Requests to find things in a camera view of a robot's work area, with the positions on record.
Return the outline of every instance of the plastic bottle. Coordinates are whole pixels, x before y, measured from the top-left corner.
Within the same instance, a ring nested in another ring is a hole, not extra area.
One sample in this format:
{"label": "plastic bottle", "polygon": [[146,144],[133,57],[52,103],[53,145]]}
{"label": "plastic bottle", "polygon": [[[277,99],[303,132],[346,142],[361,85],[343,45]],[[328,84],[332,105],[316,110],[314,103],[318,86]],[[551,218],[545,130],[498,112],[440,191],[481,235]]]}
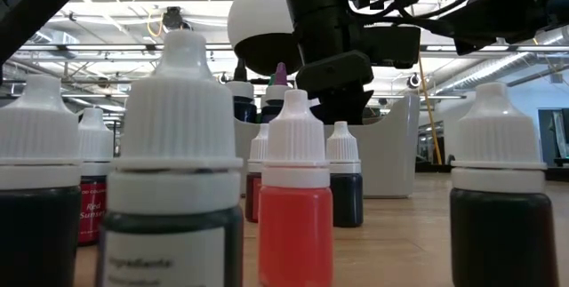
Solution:
{"label": "plastic bottle", "polygon": [[247,69],[243,59],[239,59],[233,80],[225,84],[233,93],[235,118],[247,123],[257,122],[257,107],[253,103],[254,88],[247,82]]}
{"label": "plastic bottle", "polygon": [[263,161],[267,155],[268,124],[261,124],[259,134],[251,140],[251,154],[247,164],[245,218],[256,223],[259,220],[259,191]]}
{"label": "plastic bottle", "polygon": [[330,162],[334,225],[360,227],[364,222],[362,165],[348,123],[334,124],[334,132],[326,142],[326,159]]}
{"label": "plastic bottle", "polygon": [[107,175],[113,159],[115,135],[103,122],[101,109],[86,108],[79,123],[81,164],[81,214],[79,245],[99,241],[99,225],[107,209]]}
{"label": "plastic bottle", "polygon": [[456,287],[557,287],[551,201],[533,121],[482,84],[458,122],[451,234]]}
{"label": "plastic bottle", "polygon": [[132,84],[97,286],[242,285],[243,160],[231,92],[206,66],[204,38],[172,31],[155,74]]}
{"label": "plastic bottle", "polygon": [[23,95],[0,108],[0,286],[73,285],[78,149],[59,79],[28,75]]}
{"label": "plastic bottle", "polygon": [[324,125],[305,91],[284,94],[268,128],[259,213],[259,281],[270,287],[330,287],[333,199]]}
{"label": "plastic bottle", "polygon": [[263,107],[260,111],[260,122],[268,123],[275,119],[283,108],[285,101],[285,92],[290,91],[292,88],[286,82],[286,66],[284,63],[278,63],[276,67],[274,83],[267,87],[265,94],[265,102],[267,106]]}

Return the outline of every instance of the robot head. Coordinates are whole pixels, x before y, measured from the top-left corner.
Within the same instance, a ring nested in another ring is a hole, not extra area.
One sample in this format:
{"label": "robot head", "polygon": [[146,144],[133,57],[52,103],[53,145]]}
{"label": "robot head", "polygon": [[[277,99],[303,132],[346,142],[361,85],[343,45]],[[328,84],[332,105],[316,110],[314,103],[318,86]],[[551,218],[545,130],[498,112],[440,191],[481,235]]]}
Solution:
{"label": "robot head", "polygon": [[235,0],[229,10],[228,36],[237,57],[255,73],[274,74],[279,62],[289,73],[302,66],[286,0]]}

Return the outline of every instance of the bottle label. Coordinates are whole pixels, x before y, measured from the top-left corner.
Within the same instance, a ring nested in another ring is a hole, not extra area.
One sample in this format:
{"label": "bottle label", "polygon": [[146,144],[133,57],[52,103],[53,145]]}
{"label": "bottle label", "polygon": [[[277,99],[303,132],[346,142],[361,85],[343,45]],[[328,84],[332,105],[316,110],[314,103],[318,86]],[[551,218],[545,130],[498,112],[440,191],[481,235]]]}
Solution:
{"label": "bottle label", "polygon": [[252,218],[259,219],[259,192],[260,192],[260,177],[252,179]]}
{"label": "bottle label", "polygon": [[223,287],[223,228],[166,235],[105,234],[102,287]]}
{"label": "bottle label", "polygon": [[99,239],[99,224],[107,209],[107,184],[81,184],[81,214],[79,215],[79,243]]}

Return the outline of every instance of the wooden floor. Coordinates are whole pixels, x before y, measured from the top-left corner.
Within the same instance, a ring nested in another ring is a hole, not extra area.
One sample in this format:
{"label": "wooden floor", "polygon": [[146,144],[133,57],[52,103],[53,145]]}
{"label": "wooden floor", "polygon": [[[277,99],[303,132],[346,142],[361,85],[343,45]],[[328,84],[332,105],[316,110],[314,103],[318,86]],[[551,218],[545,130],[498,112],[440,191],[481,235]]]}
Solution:
{"label": "wooden floor", "polygon": [[[335,228],[334,285],[452,287],[447,175],[418,174],[410,199],[365,200],[361,228]],[[561,286],[569,286],[569,183],[548,182]],[[244,231],[244,287],[257,286],[257,226]],[[93,287],[96,249],[77,255],[76,287]]]}

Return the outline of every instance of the red label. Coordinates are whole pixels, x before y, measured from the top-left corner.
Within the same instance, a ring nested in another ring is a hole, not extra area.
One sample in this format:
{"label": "red label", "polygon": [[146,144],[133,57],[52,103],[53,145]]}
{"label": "red label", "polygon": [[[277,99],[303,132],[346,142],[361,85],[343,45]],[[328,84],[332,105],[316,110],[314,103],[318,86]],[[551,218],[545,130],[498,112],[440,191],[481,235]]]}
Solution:
{"label": "red label", "polygon": [[81,184],[79,243],[99,239],[99,224],[107,209],[107,184]]}
{"label": "red label", "polygon": [[252,218],[259,220],[260,178],[252,179]]}

